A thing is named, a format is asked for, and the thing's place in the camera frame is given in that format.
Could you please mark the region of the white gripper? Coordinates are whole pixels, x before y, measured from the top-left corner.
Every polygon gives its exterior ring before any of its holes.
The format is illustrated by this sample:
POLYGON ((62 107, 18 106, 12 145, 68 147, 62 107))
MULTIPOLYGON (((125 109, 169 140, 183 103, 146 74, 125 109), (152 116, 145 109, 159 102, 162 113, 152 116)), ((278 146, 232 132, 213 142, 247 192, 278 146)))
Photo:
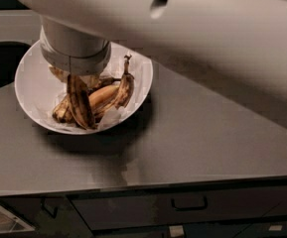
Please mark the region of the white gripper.
POLYGON ((40 47, 50 72, 60 81, 68 81, 69 72, 81 75, 87 87, 95 87, 99 74, 110 61, 111 42, 70 28, 42 28, 40 47))

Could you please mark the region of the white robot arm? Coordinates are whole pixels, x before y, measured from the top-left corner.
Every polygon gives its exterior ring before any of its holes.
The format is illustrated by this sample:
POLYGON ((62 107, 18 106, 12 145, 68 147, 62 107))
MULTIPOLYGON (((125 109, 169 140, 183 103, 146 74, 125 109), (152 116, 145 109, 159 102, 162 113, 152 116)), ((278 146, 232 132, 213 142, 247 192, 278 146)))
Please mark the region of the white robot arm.
POLYGON ((18 0, 42 53, 101 72, 119 44, 287 129, 287 0, 18 0))

